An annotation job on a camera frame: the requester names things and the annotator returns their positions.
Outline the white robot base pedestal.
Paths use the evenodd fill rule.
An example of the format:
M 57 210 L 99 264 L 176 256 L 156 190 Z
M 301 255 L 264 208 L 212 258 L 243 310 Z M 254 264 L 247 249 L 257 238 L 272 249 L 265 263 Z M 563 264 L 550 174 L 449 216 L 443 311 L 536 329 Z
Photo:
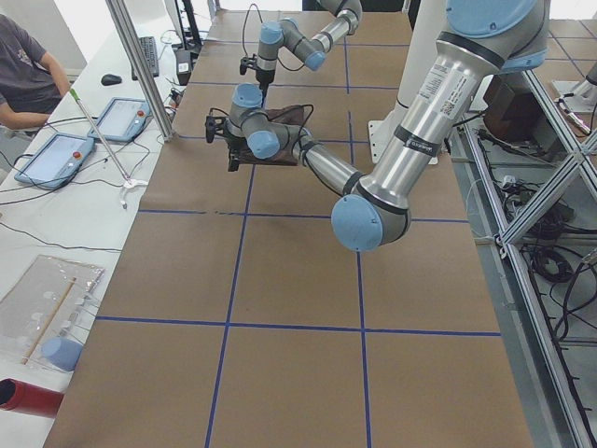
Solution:
M 368 139 L 373 163 L 377 163 L 389 144 L 396 126 L 402 121 L 437 58 L 436 39 L 446 20 L 445 1 L 423 0 L 414 29 L 396 102 L 384 119 L 368 122 Z

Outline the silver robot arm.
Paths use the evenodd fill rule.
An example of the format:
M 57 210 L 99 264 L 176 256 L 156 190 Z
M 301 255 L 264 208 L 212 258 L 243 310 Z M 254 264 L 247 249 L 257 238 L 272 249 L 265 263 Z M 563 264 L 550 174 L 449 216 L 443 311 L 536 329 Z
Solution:
M 265 102 L 270 84 L 275 78 L 279 50 L 288 49 L 304 66 L 317 71 L 333 46 L 347 35 L 353 35 L 363 16 L 360 1 L 323 0 L 317 4 L 335 19 L 313 37 L 303 34 L 294 19 L 265 21 L 261 24 L 257 54 L 248 59 L 253 63 L 256 79 Z
M 408 197 L 443 140 L 469 108 L 482 80 L 539 66 L 547 53 L 547 1 L 424 1 L 421 11 L 439 16 L 431 64 L 405 116 L 397 123 L 373 171 L 363 174 L 337 158 L 304 125 L 272 120 L 264 109 L 280 49 L 317 70 L 343 37 L 356 32 L 363 9 L 357 1 L 326 1 L 333 21 L 313 37 L 294 20 L 261 26 L 257 55 L 248 59 L 257 84 L 238 85 L 229 113 L 205 122 L 209 136 L 221 135 L 229 165 L 247 150 L 254 163 L 287 153 L 338 195 L 331 212 L 337 239 L 355 252 L 400 239 L 410 226 Z

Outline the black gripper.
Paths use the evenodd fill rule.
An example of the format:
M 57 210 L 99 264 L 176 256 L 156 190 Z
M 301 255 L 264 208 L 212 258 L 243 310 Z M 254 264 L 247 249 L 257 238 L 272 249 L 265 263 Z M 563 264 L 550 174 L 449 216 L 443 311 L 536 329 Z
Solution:
M 256 80 L 262 93 L 261 104 L 266 104 L 270 84 L 274 81 L 276 70 L 256 69 Z
M 231 121 L 225 122 L 223 134 L 229 149 L 228 171 L 237 172 L 241 162 L 236 154 L 242 154 L 247 151 L 246 138 L 243 135 L 242 129 Z

